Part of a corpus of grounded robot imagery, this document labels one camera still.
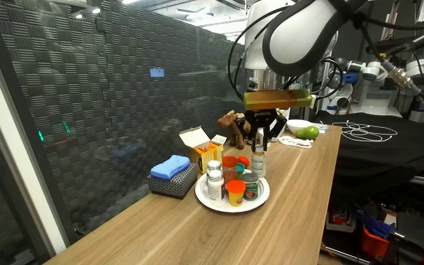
white plate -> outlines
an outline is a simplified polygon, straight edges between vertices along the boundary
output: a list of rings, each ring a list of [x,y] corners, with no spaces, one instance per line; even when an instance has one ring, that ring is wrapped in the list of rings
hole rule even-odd
[[[248,169],[244,170],[245,173],[250,173]],[[207,174],[195,183],[195,195],[202,204],[212,210],[226,212],[226,213],[241,213],[257,208],[269,198],[269,185],[266,179],[258,178],[258,198],[256,200],[243,200],[241,206],[231,206],[229,203],[229,196],[226,194],[222,201],[216,202],[209,199],[209,189],[207,188]]]

plush toy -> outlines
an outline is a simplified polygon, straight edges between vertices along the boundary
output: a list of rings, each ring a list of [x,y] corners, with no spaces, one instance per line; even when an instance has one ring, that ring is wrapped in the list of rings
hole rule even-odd
[[[244,138],[245,135],[242,134],[242,131],[248,134],[251,130],[251,126],[248,122],[244,122],[243,128],[240,129],[237,125],[236,119],[243,119],[243,113],[235,113],[234,110],[231,110],[229,113],[225,114],[222,118],[217,121],[217,124],[221,128],[229,127],[232,132],[232,137],[230,138],[230,146],[237,146],[238,149],[244,148]]]

yellow box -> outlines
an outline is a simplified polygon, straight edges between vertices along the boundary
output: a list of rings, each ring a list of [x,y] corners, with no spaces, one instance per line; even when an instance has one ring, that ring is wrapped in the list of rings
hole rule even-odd
[[[221,141],[219,143],[211,142],[209,136],[199,126],[180,132],[180,138],[185,145],[190,147],[190,161],[199,166],[199,173],[207,172],[207,163],[211,160],[218,160],[222,163],[225,137],[216,135],[214,139],[222,138]]]

blue sponge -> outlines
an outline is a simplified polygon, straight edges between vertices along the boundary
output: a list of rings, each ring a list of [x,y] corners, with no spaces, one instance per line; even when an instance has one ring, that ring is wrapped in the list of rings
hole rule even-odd
[[[172,155],[167,161],[154,166],[150,174],[152,177],[158,179],[170,180],[177,173],[185,170],[189,164],[189,158],[185,156]]]

blue screen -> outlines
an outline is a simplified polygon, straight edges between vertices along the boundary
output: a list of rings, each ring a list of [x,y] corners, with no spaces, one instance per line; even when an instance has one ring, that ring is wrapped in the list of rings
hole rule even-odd
[[[165,70],[163,68],[150,69],[150,77],[165,77]]]

